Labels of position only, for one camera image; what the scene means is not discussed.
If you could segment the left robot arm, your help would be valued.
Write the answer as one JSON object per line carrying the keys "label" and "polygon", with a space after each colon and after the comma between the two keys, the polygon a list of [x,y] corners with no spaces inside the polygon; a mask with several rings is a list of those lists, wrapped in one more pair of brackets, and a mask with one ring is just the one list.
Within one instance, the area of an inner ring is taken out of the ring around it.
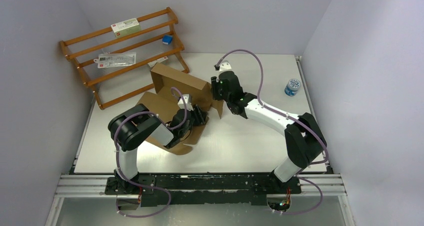
{"label": "left robot arm", "polygon": [[142,188],[137,168],[138,147],[152,137],[165,149],[186,144],[194,131],[207,123],[208,114],[198,105],[178,109],[172,120],[164,123],[144,104],[138,104],[113,118],[108,129],[115,143],[114,178],[106,192],[134,194]]}

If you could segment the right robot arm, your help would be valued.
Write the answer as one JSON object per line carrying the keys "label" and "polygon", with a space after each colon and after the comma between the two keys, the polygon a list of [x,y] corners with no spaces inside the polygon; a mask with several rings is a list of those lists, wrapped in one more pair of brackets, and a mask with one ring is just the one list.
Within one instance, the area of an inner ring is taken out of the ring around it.
{"label": "right robot arm", "polygon": [[274,192],[287,189],[289,180],[326,150],[325,138],[312,114],[289,114],[260,102],[258,96],[243,91],[233,71],[213,76],[210,81],[213,98],[225,101],[233,115],[254,120],[284,136],[287,156],[271,172],[269,183]]}

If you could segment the brown cardboard box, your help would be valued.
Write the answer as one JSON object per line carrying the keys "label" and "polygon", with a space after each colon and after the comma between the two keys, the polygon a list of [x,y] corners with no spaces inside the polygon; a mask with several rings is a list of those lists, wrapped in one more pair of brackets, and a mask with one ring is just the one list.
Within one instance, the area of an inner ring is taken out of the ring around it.
{"label": "brown cardboard box", "polygon": [[165,149],[154,138],[150,137],[147,139],[149,143],[172,154],[188,154],[192,151],[192,146],[198,143],[205,128],[210,125],[208,112],[211,108],[214,108],[218,116],[222,117],[224,102],[213,99],[210,82],[167,65],[157,63],[151,69],[150,75],[154,85],[154,92],[143,93],[138,103],[144,104],[150,111],[157,114],[164,123],[171,121],[177,110],[180,109],[178,100],[183,94],[190,94],[192,96],[192,105],[199,105],[203,111],[207,112],[207,123],[196,129],[195,134],[189,137],[186,144],[178,144],[173,149]]}

